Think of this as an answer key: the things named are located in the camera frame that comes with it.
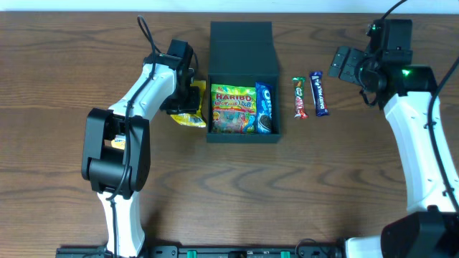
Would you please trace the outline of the yellow Hacks candy bag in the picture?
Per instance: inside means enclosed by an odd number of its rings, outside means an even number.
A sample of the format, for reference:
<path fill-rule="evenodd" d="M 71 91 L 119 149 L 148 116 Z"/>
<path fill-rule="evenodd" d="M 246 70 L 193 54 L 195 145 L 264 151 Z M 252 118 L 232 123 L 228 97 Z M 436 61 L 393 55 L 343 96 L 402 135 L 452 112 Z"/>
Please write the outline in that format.
<path fill-rule="evenodd" d="M 180 125 L 185 125 L 195 128 L 205 128 L 207 126 L 203 116 L 202 116 L 202 103 L 204 92 L 206 90 L 207 83 L 205 80 L 195 80 L 192 84 L 192 87 L 199 88 L 199 108 L 195 114 L 182 113 L 178 115 L 171 115 L 171 118 Z"/>

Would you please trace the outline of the Haribo worms candy bag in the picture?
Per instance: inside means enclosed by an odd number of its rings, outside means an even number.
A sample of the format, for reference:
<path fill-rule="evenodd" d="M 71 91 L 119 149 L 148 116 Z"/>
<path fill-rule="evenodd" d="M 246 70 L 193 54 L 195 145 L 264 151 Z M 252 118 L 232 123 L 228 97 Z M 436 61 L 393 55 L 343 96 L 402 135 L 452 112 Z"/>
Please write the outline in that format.
<path fill-rule="evenodd" d="M 257 94 L 254 87 L 212 84 L 212 132 L 255 133 Z"/>

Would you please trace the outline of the blue Oreo cookie pack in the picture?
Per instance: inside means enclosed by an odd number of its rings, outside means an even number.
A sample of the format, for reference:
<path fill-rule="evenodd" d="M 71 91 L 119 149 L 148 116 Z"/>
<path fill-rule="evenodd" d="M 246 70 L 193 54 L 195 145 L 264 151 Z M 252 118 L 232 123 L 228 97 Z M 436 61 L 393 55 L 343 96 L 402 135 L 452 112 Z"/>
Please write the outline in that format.
<path fill-rule="evenodd" d="M 271 134 L 272 132 L 272 101 L 270 86 L 263 82 L 255 83 L 257 93 L 257 132 Z"/>

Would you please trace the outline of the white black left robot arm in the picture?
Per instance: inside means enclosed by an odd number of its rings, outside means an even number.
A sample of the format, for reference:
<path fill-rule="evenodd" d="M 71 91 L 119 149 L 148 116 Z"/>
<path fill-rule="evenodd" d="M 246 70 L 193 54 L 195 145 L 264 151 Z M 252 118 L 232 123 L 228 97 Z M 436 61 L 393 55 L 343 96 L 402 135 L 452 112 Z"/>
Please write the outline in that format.
<path fill-rule="evenodd" d="M 158 111 L 195 113 L 199 91 L 191 86 L 195 54 L 150 54 L 131 89 L 107 109 L 86 119 L 82 177 L 90 182 L 105 212 L 104 255 L 139 257 L 146 234 L 139 195 L 151 167 L 150 124 Z"/>

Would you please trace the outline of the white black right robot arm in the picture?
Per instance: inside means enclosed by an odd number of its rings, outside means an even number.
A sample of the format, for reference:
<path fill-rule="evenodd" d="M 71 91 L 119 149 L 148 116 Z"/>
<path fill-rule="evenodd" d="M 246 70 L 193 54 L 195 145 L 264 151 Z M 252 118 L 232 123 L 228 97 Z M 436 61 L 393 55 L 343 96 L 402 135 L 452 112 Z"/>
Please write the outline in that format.
<path fill-rule="evenodd" d="M 458 174 L 430 67 L 404 49 L 339 47 L 328 74 L 373 92 L 394 133 L 407 189 L 406 217 L 376 236 L 344 242 L 345 257 L 457 257 Z"/>

